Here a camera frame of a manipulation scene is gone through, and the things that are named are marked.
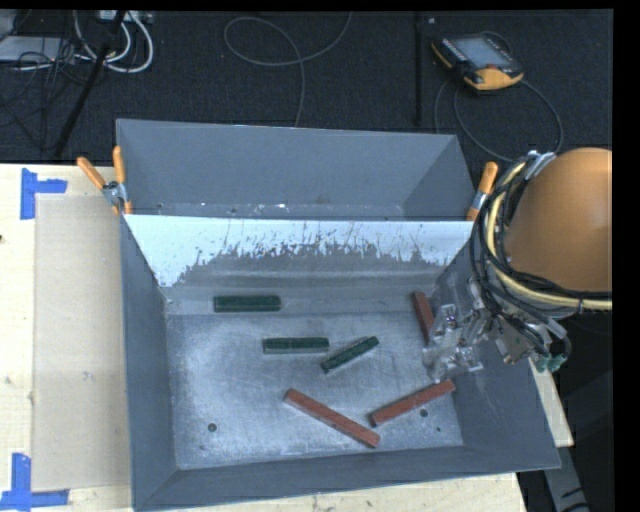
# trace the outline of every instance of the orange clamp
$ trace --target orange clamp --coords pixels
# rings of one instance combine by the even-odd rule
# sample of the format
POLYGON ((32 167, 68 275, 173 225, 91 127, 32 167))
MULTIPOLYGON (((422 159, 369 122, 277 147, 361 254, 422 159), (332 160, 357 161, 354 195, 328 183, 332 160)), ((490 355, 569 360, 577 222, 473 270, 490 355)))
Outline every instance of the orange clamp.
POLYGON ((482 178, 480 178, 478 190, 475 197, 473 198, 473 204, 467 212, 467 220, 476 220, 485 197, 487 197, 487 195, 491 194, 491 192, 493 191, 493 184, 495 183, 497 176, 498 164, 496 164, 495 162, 487 162, 487 164, 484 166, 482 178))

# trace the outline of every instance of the green block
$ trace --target green block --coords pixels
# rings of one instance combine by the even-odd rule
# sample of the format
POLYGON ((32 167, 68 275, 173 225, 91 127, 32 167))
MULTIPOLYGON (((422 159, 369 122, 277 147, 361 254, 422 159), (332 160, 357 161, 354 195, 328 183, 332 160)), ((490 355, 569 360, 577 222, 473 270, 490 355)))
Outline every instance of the green block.
POLYGON ((254 313, 280 311, 282 302, 277 295, 228 295, 213 298, 216 313, 254 313))
POLYGON ((361 356, 365 352, 368 352, 379 343, 378 338, 371 336, 359 341, 355 345, 351 345, 346 349, 338 352, 320 363, 320 367, 324 373, 329 373, 331 370, 335 370, 339 366, 348 363, 349 361, 361 356))
POLYGON ((262 342, 265 354, 317 354, 329 351, 328 338, 267 338, 262 342))

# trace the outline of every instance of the red block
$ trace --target red block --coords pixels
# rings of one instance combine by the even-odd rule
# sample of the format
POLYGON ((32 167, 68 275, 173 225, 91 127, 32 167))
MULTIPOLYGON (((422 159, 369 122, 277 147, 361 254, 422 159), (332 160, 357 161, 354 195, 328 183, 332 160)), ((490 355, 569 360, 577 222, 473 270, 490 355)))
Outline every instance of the red block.
POLYGON ((405 396, 400 400, 393 402, 391 405, 387 405, 369 415, 369 423, 372 427, 380 425, 385 421, 397 418, 401 414, 411 411, 416 407, 435 400, 436 398, 451 393, 456 389, 453 381, 445 380, 439 384, 429 386, 428 388, 421 389, 412 395, 405 396))
POLYGON ((431 311, 431 304, 429 304, 429 299, 427 299, 427 296, 422 292, 414 292, 413 295, 411 295, 411 299, 413 300, 413 307, 416 310, 418 323, 420 324, 422 334, 424 335, 424 341, 429 344, 431 339, 429 331, 435 322, 435 318, 433 318, 433 311, 431 311))
POLYGON ((370 448, 375 448, 380 442, 380 436, 374 431, 363 427, 296 389, 287 391, 284 396, 284 401, 312 418, 335 428, 338 432, 342 432, 370 448))

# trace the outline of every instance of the wooden block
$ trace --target wooden block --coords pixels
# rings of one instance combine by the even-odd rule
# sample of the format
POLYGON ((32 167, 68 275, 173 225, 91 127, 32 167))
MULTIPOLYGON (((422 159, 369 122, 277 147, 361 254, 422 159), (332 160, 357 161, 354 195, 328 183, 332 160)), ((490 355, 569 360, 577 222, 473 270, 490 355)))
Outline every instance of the wooden block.
POLYGON ((265 354, 317 354, 329 351, 328 338, 267 338, 262 342, 265 354))
POLYGON ((427 296, 422 292, 414 292, 411 295, 411 300, 413 301, 413 307, 416 310, 416 317, 418 318, 420 329, 422 329, 424 341, 429 344, 429 341, 431 340, 429 331, 435 322, 435 318, 433 318, 433 311, 431 311, 431 304, 429 304, 429 299, 427 299, 427 296))
POLYGON ((320 363, 320 367, 324 373, 329 373, 331 370, 335 370, 339 366, 348 363, 349 361, 355 359, 356 357, 361 356, 365 352, 368 352, 373 347, 378 345, 378 338, 375 336, 370 336, 369 338, 365 338, 358 343, 347 347, 344 350, 341 350, 337 354, 331 356, 329 359, 322 361, 320 363))
POLYGON ((428 388, 421 389, 416 393, 405 396, 404 398, 401 398, 400 400, 393 402, 390 405, 372 412, 369 415, 369 423, 371 423, 372 427, 375 427, 384 423, 385 421, 397 418, 398 416, 405 414, 412 409, 415 409, 416 407, 420 407, 421 405, 424 405, 431 400, 435 400, 436 398, 446 393, 451 393, 455 389, 455 384, 450 380, 445 380, 434 386, 429 386, 428 388))
POLYGON ((350 420, 296 389, 287 391, 284 401, 369 448, 375 448, 380 442, 380 436, 372 430, 350 420))
POLYGON ((216 313, 255 313, 280 311, 282 302, 277 295, 230 295, 213 298, 216 313))

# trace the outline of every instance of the wooden board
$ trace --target wooden board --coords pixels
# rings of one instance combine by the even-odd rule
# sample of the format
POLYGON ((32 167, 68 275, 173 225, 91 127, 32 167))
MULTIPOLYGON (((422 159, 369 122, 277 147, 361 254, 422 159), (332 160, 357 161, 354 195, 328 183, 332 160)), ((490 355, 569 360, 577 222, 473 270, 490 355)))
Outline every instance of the wooden board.
MULTIPOLYGON (((3 262, 3 272, 0 273, 0 325, 3 326, 3 336, 0 338, 0 488, 4 490, 9 482, 11 453, 19 451, 33 455, 34 488, 72 488, 70 504, 60 509, 127 509, 130 504, 129 486, 123 482, 128 481, 128 474, 126 470, 123 473, 118 469, 128 468, 126 442, 120 435, 122 431, 119 435, 112 435, 115 434, 116 426, 122 428, 121 411, 125 400, 122 397, 122 402, 114 402, 112 398, 120 393, 119 386, 124 385, 121 333, 115 328, 121 321, 115 313, 119 311, 121 299, 119 294, 113 292, 115 288, 110 288, 119 289, 119 267, 111 265, 115 261, 119 264, 119 254, 117 247, 113 248, 112 242, 107 242, 113 241, 114 236, 117 237, 117 224, 113 222, 115 219, 102 195, 77 167, 33 165, 28 168, 37 172, 39 179, 55 177, 68 180, 68 189, 64 195, 48 196, 45 199, 47 206, 44 207, 46 210, 43 209, 43 214, 55 211, 58 215, 67 216, 71 225, 75 222, 80 229, 67 235, 63 231, 52 236, 45 236, 40 232, 38 243, 47 244, 47 247, 39 245, 36 248, 38 219, 19 220, 22 166, 0 165, 0 260, 3 262), (56 209, 56 202, 59 202, 59 209, 56 209), (77 218, 82 216, 85 219, 78 221, 77 218), (57 306, 58 310, 55 310, 53 308, 56 301, 47 298, 47 288, 43 288, 43 284, 37 279, 35 269, 38 265, 35 257, 36 254, 55 250, 64 254, 64 249, 73 252, 72 255, 68 253, 68 257, 69 263, 76 268, 76 274, 70 283, 78 289, 65 290, 61 303, 57 306), (116 282, 112 279, 96 280, 96 272, 101 268, 108 269, 116 282), (83 283, 93 287, 103 286, 99 294, 104 299, 102 308, 98 308, 95 302, 80 299, 86 293, 86 288, 84 291, 81 289, 83 283), (39 305, 35 303, 36 295, 39 297, 39 305), (68 303, 69 297, 76 297, 75 302, 68 303), (107 321, 93 318, 96 309, 109 312, 107 321), (44 311, 45 316, 48 315, 46 324, 38 318, 41 311, 44 311), (62 321, 53 325, 55 319, 61 316, 62 321), (76 326, 74 328, 69 323, 74 317, 84 322, 78 324, 80 328, 77 331, 76 323, 73 324, 76 326), (43 325, 47 325, 48 329, 67 332, 67 336, 56 340, 59 345, 55 350, 45 334, 34 345, 38 326, 43 325), (88 332, 91 336, 86 337, 81 332, 88 332), (47 365, 56 366, 60 372, 59 378, 49 380, 46 373, 41 375, 38 372, 34 379, 34 360, 44 361, 34 352, 34 347, 35 351, 43 350, 47 354, 44 360, 48 361, 47 365), (69 354, 73 354, 73 358, 69 359, 69 354), (92 368, 99 368, 99 371, 92 371, 92 368), (94 380, 92 383, 91 376, 97 379, 97 375, 102 375, 101 380, 110 376, 101 382, 105 387, 90 387, 98 382, 94 380), (34 380, 39 387, 44 383, 48 388, 46 392, 39 391, 40 400, 34 393, 34 380), (69 386, 72 386, 74 392, 65 395, 65 389, 71 389, 69 386), (41 414, 45 411, 45 401, 49 402, 46 404, 49 412, 41 414), (63 427, 69 422, 75 422, 72 433, 65 432, 63 427), (45 434, 51 434, 47 433, 47 425, 52 432, 58 431, 61 435, 47 439, 45 434)), ((112 168, 99 170, 108 181, 113 179, 112 168)), ((49 283, 50 292, 55 292, 57 286, 59 285, 55 284, 55 279, 52 279, 49 283)), ((553 379, 549 374, 536 375, 535 379, 541 390, 556 443, 558 446, 572 445, 571 432, 553 379)), ((520 511, 525 508, 515 475, 506 474, 241 503, 203 510, 359 512, 520 511)))

